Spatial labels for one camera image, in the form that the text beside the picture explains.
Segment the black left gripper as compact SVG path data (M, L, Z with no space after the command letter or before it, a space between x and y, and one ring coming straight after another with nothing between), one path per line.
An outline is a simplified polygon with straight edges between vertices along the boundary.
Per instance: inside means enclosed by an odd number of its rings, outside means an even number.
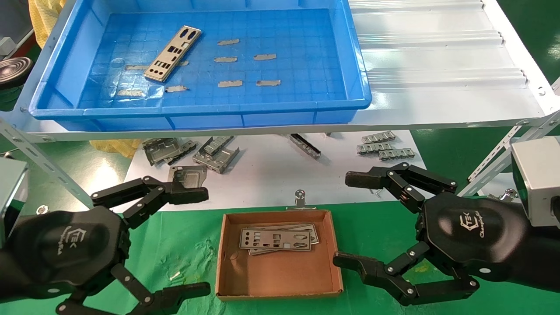
M208 282L150 293L122 265L131 245L128 228L138 228L168 203L208 200L206 188L143 177L94 192L91 199L97 207L88 211L18 219L7 238L8 302L72 294L57 306L58 315L112 315L83 303L116 279L138 300L129 315L175 315L184 301L210 294ZM132 201L123 219L109 210Z

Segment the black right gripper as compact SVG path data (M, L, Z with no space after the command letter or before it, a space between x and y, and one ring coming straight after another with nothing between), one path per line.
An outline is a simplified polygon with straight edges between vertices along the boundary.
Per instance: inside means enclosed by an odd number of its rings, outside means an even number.
M356 271L364 285L384 289L402 306L467 299L480 287L470 275L510 281L522 267L519 251L531 225L519 203L453 195L454 181L410 163L349 171L345 184L386 189L413 214L422 212L422 241L388 264L345 252L333 256L334 266ZM426 200L418 188L436 196ZM453 278L416 285L406 281L403 275L425 257Z

